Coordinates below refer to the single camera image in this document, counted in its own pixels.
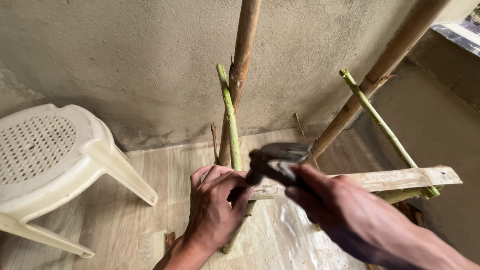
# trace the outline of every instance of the perforated seat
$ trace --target perforated seat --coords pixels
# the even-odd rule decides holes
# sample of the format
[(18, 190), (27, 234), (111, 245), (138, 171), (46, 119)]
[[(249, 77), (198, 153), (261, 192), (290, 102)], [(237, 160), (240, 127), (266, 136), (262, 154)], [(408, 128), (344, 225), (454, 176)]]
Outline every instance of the perforated seat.
[(89, 111), (47, 104), (1, 119), (0, 230), (93, 256), (88, 248), (27, 222), (72, 200), (105, 173), (156, 204), (156, 192)]

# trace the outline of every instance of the right hand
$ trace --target right hand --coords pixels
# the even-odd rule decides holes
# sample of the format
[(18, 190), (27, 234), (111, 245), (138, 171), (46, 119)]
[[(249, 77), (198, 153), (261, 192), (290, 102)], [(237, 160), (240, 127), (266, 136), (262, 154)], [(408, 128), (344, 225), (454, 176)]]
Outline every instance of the right hand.
[(434, 233), (345, 175), (329, 178), (303, 164), (292, 168), (321, 199), (298, 188), (285, 194), (344, 251), (388, 269), (472, 269), (475, 265)]

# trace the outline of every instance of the fingernail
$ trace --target fingernail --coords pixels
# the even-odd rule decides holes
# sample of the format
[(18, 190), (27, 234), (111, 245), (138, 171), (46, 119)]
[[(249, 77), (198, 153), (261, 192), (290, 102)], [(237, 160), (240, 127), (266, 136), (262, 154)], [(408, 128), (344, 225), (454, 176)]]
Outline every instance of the fingernail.
[(293, 186), (289, 186), (285, 189), (285, 195), (292, 200), (297, 200), (299, 197), (297, 189)]

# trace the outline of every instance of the stool leg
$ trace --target stool leg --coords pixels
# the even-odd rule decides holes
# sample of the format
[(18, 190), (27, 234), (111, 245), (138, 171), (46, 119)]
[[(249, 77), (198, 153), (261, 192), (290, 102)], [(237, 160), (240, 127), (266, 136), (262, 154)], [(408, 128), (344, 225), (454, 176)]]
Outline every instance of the stool leg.
[(65, 237), (35, 224), (19, 224), (17, 220), (0, 213), (0, 230), (32, 241), (50, 245), (68, 252), (79, 255), (82, 258), (90, 258), (95, 255), (90, 249), (79, 245)]
[(122, 185), (130, 189), (149, 205), (154, 206), (158, 200), (155, 190), (138, 174), (130, 165), (127, 158), (120, 150), (105, 152), (95, 151), (95, 157), (107, 168), (107, 173), (117, 179)]

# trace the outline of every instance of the wooden floor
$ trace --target wooden floor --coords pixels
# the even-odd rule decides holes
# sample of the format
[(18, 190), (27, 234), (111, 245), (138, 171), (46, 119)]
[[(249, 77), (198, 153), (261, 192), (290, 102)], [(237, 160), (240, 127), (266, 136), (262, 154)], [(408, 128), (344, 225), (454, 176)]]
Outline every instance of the wooden floor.
[[(249, 150), (274, 141), (295, 141), (295, 130), (240, 138), (244, 170)], [(0, 232), (2, 270), (150, 270), (165, 252), (165, 233), (182, 235), (189, 215), (189, 177), (214, 163), (213, 144), (198, 143), (127, 154), (158, 192), (151, 207), (108, 175), (71, 202), (33, 222), (78, 241), (96, 255), (68, 252)], [(343, 131), (320, 156), (327, 174), (381, 171), (353, 129)], [(365, 265), (317, 232), (302, 209), (287, 199), (261, 200), (243, 227), (234, 250), (217, 252), (204, 269), (351, 269)]]

